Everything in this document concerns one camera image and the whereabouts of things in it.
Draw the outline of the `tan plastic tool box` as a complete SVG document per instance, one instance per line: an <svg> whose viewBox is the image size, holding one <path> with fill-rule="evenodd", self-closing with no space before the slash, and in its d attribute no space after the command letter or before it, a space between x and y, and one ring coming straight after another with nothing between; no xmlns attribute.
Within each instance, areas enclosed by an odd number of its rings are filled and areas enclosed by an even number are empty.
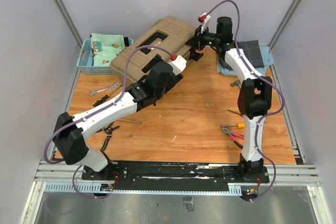
<svg viewBox="0 0 336 224"><path fill-rule="evenodd" d="M126 77L127 85L130 85L149 72L147 65L155 56L159 55L165 62L172 61L168 53L153 48L153 46L158 46L188 60L191 47L186 45L186 42L194 36L195 30L194 25L173 16L166 16L156 21L138 40L118 53L110 62L110 68L119 77L120 82L123 82ZM152 47L138 50L127 63L130 54L144 45Z"/></svg>

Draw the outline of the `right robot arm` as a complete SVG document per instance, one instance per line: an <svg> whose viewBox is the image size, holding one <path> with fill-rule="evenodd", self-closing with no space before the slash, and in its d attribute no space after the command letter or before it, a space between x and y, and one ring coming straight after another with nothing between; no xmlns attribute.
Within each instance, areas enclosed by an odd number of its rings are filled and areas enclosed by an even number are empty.
<svg viewBox="0 0 336 224"><path fill-rule="evenodd" d="M209 32L207 23L210 18L208 14L198 18L201 24L186 44L190 46L190 58L195 61L202 57L200 50L206 46L214 48L218 57L230 65L240 80L237 105L245 123L244 145L238 169L229 174L238 176L244 182L267 183L269 177L258 149L262 142L264 115L271 107L272 80L261 76L245 56L242 44L233 40L231 18L218 18L215 33Z"/></svg>

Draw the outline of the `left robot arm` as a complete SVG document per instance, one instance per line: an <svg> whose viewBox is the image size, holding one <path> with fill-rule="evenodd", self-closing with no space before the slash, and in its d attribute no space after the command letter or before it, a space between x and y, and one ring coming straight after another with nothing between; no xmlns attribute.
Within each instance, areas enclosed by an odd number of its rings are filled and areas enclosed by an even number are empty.
<svg viewBox="0 0 336 224"><path fill-rule="evenodd" d="M186 60L182 56L171 62L157 62L149 74L108 102L74 116L62 113L51 139L65 163L80 163L91 168L100 179L108 179L112 175L111 161L102 151L87 145L86 140L109 123L155 105L183 79L185 68Z"/></svg>

